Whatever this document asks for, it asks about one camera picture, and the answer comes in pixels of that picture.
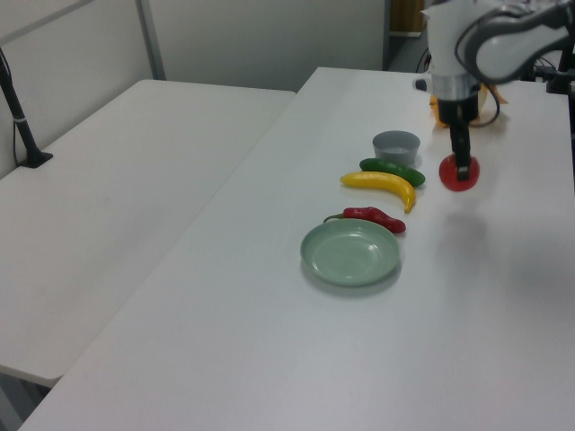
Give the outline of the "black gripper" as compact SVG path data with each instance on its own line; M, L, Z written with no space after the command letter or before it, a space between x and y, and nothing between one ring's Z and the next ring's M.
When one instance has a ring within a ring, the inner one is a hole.
M438 119L450 126L456 179L468 180L471 166L469 124L478 117L480 83L468 73L432 75L432 94L437 98Z

